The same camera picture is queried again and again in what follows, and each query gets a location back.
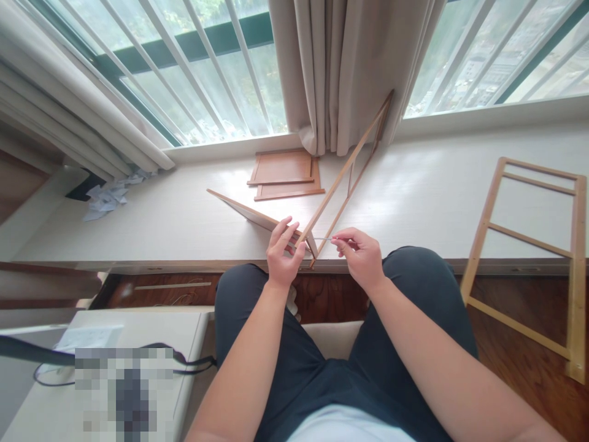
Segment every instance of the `crumpled paper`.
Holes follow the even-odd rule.
[[[157,174],[157,171],[150,173],[140,169],[133,175],[116,181],[112,185],[105,184],[104,188],[99,185],[94,186],[86,193],[90,197],[90,202],[88,204],[88,212],[83,218],[83,221],[87,222],[100,219],[120,205],[126,204],[127,199],[125,198],[125,194],[129,191],[125,187],[126,185],[141,184],[144,180]]]

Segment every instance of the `hand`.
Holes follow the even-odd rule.
[[[294,251],[292,246],[288,244],[296,228],[299,227],[299,223],[295,222],[287,228],[287,224],[292,219],[292,216],[284,218],[274,228],[270,237],[270,245],[266,251],[268,273],[270,274],[268,283],[278,289],[286,289],[286,293],[288,293],[288,288],[299,270],[302,259],[305,257],[306,247],[303,241]],[[290,253],[292,258],[284,256],[284,251]]]
[[[380,244],[376,239],[350,227],[335,233],[331,243],[337,246],[340,258],[345,256],[350,274],[369,297],[387,280],[382,271]]]

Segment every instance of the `forearm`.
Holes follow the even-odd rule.
[[[287,299],[284,291],[288,288],[264,287],[211,383],[187,441],[254,439],[278,359]]]
[[[454,440],[561,440],[389,279],[368,295],[411,377]]]

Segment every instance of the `wooden ladder frame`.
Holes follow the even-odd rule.
[[[323,201],[319,205],[318,209],[315,211],[315,213],[311,217],[309,224],[307,224],[307,227],[305,228],[305,230],[302,231],[302,234],[301,234],[299,240],[296,242],[297,246],[301,242],[305,241],[308,237],[311,236],[311,233],[312,233],[311,231],[313,230],[313,227],[315,226],[315,224],[317,224],[319,217],[321,216],[321,214],[325,210],[325,207],[327,207],[327,204],[331,200],[331,197],[335,193],[336,189],[339,187],[339,184],[342,182],[342,179],[344,178],[345,173],[349,170],[350,177],[348,179],[347,196],[346,196],[344,202],[342,203],[342,206],[340,207],[339,211],[337,212],[336,217],[332,221],[331,226],[329,227],[329,230],[327,231],[327,233],[325,235],[323,235],[323,237],[329,238],[329,236],[331,235],[331,232],[333,231],[334,227],[336,226],[337,221],[339,220],[339,217],[344,212],[344,209],[345,209],[346,205],[348,204],[348,201],[350,201],[350,198],[352,197],[352,193],[354,192],[354,190],[356,190],[356,186],[358,186],[358,183],[360,182],[360,179],[362,178],[362,175],[364,174],[364,171],[366,170],[368,163],[370,163],[370,160],[374,156],[374,152],[376,151],[376,148],[379,146],[379,142],[382,139],[382,133],[384,131],[385,123],[387,121],[388,110],[391,107],[391,101],[393,99],[394,92],[395,92],[395,90],[393,89],[388,94],[387,98],[385,99],[385,102],[382,104],[379,111],[376,113],[376,116],[372,120],[372,123],[370,123],[370,126],[368,126],[368,129],[366,130],[366,132],[364,132],[364,135],[362,135],[362,138],[360,139],[360,141],[358,142],[358,144],[356,145],[356,147],[352,151],[350,158],[348,158],[348,160],[345,162],[344,167],[342,167],[341,171],[337,175],[336,180],[334,181],[331,188],[329,189],[329,191],[325,195],[325,198],[323,199]],[[360,171],[360,174],[356,178],[356,181],[354,181],[352,183],[352,176],[354,173],[354,166],[356,164],[356,158],[358,157],[360,150],[362,150],[362,148],[364,147],[364,144],[368,140],[368,136],[370,135],[370,132],[372,131],[372,129],[374,129],[376,124],[378,124],[378,126],[377,126],[377,130],[376,130],[376,134],[374,136],[374,143],[372,145],[372,150],[370,152],[370,156],[366,160],[366,164],[364,164],[364,167],[362,167],[362,170]],[[325,246],[326,242],[327,242],[327,240],[325,240],[325,239],[321,241],[321,244],[319,245],[317,254],[315,256],[313,256],[313,259],[311,260],[311,263],[309,264],[309,268],[313,268],[313,266],[315,265],[315,261],[317,261],[317,258],[319,257],[319,254],[323,250],[323,247]]]
[[[560,178],[574,181],[574,189],[568,189],[542,181],[530,179],[520,175],[505,172],[505,166],[512,165],[519,168],[532,170]],[[571,231],[571,250],[563,250],[551,246],[545,242],[530,238],[529,236],[507,229],[491,222],[493,207],[501,185],[503,177],[521,181],[527,184],[542,187],[554,192],[564,193],[573,197],[572,206],[572,231]],[[492,316],[508,327],[520,332],[521,334],[533,339],[537,343],[552,350],[568,360],[566,365],[566,374],[572,379],[585,384],[585,212],[587,210],[587,178],[583,175],[575,175],[554,169],[524,163],[522,161],[511,160],[502,157],[499,159],[491,188],[485,202],[485,207],[480,218],[479,227],[474,238],[471,254],[466,266],[466,271],[462,278],[460,291],[465,304],[469,304],[483,313]],[[529,327],[517,322],[505,314],[483,304],[481,301],[471,298],[472,285],[479,266],[480,254],[483,249],[487,230],[492,229],[527,242],[533,246],[547,250],[565,258],[570,258],[569,270],[569,299],[568,299],[568,317],[566,327],[566,347],[548,339],[546,336],[532,330]]]

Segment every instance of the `wooden frame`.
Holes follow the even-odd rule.
[[[214,190],[207,189],[207,192],[209,192],[211,195],[215,195],[217,198],[219,198],[220,200],[227,203],[227,205],[229,205],[229,207],[234,209],[236,212],[240,213],[240,215],[245,217],[247,220],[253,222],[254,224],[259,225],[260,227],[265,228],[266,230],[269,230],[269,231],[274,230],[274,227],[276,227],[278,225],[278,223],[280,222],[278,220],[275,220],[274,218],[270,218],[269,216],[266,216],[263,213],[258,212],[257,210],[254,210],[250,207],[244,206],[243,204],[238,203],[237,201],[232,200],[231,198],[228,198],[225,195],[221,195],[220,193],[217,193]],[[293,239],[296,240],[297,246],[301,242],[300,241],[301,235],[302,235],[301,231],[299,231],[299,230],[294,231]],[[309,237],[309,238],[305,238],[304,241],[306,241],[307,246],[311,252],[311,255],[313,256],[313,259],[315,259],[317,256],[317,253],[318,253],[315,240],[312,237]]]
[[[515,175],[505,172],[505,166],[512,165],[523,169],[532,170],[548,175],[553,175],[560,178],[565,178],[574,181],[574,189],[567,189],[564,187],[544,183],[533,180],[527,177]],[[554,192],[560,192],[573,197],[572,207],[572,234],[571,234],[571,250],[563,250],[558,247],[551,246],[545,242],[530,238],[529,236],[509,230],[497,224],[491,223],[491,215],[493,214],[493,207],[501,185],[503,177],[521,181],[530,185],[546,188]],[[520,332],[521,334],[533,339],[537,343],[552,350],[568,360],[566,365],[566,374],[572,379],[575,379],[581,384],[585,384],[585,213],[587,210],[587,178],[583,175],[574,175],[567,172],[562,172],[554,169],[549,169],[541,166],[535,166],[522,161],[511,160],[510,158],[502,157],[499,159],[491,188],[485,202],[485,207],[480,218],[479,227],[474,238],[471,254],[466,266],[466,271],[462,278],[460,291],[465,304],[469,304],[476,309],[494,317],[498,321],[504,323],[508,327]],[[569,273],[569,301],[568,301],[568,317],[567,317],[567,333],[566,333],[566,347],[548,339],[546,336],[520,324],[516,320],[504,315],[503,313],[483,304],[481,301],[470,297],[472,285],[477,272],[477,267],[480,261],[480,254],[483,249],[487,230],[492,229],[505,235],[509,235],[520,241],[527,242],[533,246],[548,250],[565,258],[570,258],[570,273]]]
[[[307,163],[305,164],[305,171],[301,176],[297,177],[286,177],[280,179],[266,179],[264,177],[258,176],[262,175],[260,173],[260,166],[264,162],[264,158],[269,158],[271,156],[280,156],[280,161],[285,162],[288,161],[291,157],[298,157],[300,154],[304,154],[305,160]],[[256,153],[256,164],[253,167],[252,171],[252,178],[247,182],[247,185],[258,185],[258,184],[293,184],[293,183],[304,183],[304,182],[312,182],[314,178],[312,177],[312,158],[311,155],[302,147],[298,147],[297,149],[288,149],[288,150],[271,150],[269,152],[257,152]]]
[[[287,184],[260,184],[258,194],[254,201],[275,200],[277,198],[290,198],[292,196],[316,195],[325,193],[321,188],[321,177],[319,176],[319,157],[311,159],[311,181],[290,182]]]
[[[358,142],[358,144],[356,145],[356,147],[352,151],[350,158],[348,158],[348,160],[344,164],[344,167],[342,167],[342,170],[337,175],[336,180],[334,181],[334,183],[331,186],[331,189],[327,192],[327,194],[325,195],[325,198],[323,199],[323,201],[319,205],[319,208],[311,217],[311,220],[309,221],[309,224],[307,224],[307,227],[305,228],[305,230],[303,230],[302,235],[299,238],[299,241],[297,241],[297,243],[296,243],[297,246],[299,245],[300,242],[304,241],[306,238],[308,238],[311,235],[311,231],[312,231],[313,227],[315,226],[315,224],[317,223],[317,220],[319,219],[319,217],[321,216],[321,214],[325,210],[325,207],[327,207],[327,204],[331,200],[331,197],[333,196],[334,192],[336,191],[336,189],[338,188],[342,179],[344,178],[345,173],[349,170],[350,171],[350,178],[348,180],[347,196],[346,196],[342,206],[340,207],[339,211],[337,212],[336,217],[334,218],[333,222],[331,223],[329,230],[327,231],[327,233],[325,235],[323,235],[323,237],[328,238],[331,235],[331,232],[333,231],[334,227],[336,226],[337,221],[339,220],[339,217],[344,212],[344,209],[345,209],[346,205],[348,204],[348,201],[350,201],[350,198],[352,197],[352,193],[354,192],[354,190],[356,190],[356,187],[358,186],[358,183],[360,182],[360,179],[362,178],[362,175],[364,174],[366,167],[368,166],[368,164],[370,163],[370,160],[374,156],[374,152],[376,151],[376,148],[379,146],[379,142],[382,139],[382,133],[384,131],[385,122],[387,120],[387,115],[388,115],[388,110],[391,106],[391,101],[393,99],[394,92],[395,92],[395,90],[393,89],[388,94],[387,98],[385,99],[385,102],[382,104],[379,111],[376,113],[376,116],[372,120],[372,123],[370,123],[370,125],[368,126],[368,129],[366,130],[366,132],[364,132],[364,135],[362,135],[362,138],[360,139],[360,141]],[[352,176],[354,173],[354,165],[356,163],[356,158],[358,157],[360,150],[362,150],[362,148],[364,147],[366,140],[368,140],[368,136],[370,135],[370,132],[372,131],[372,129],[376,125],[377,125],[377,130],[376,130],[376,135],[374,136],[374,143],[372,145],[372,151],[370,152],[370,157],[368,157],[368,160],[366,161],[366,164],[364,165],[364,167],[360,171],[360,174],[358,175],[358,178],[356,178],[356,181],[354,181],[352,183]],[[317,256],[315,256],[314,259],[311,261],[309,268],[313,268],[315,261],[317,261],[317,257],[319,256],[319,254],[323,250],[323,247],[325,246],[325,243],[326,243],[325,239],[321,241],[321,245],[319,245],[319,249],[317,251]]]

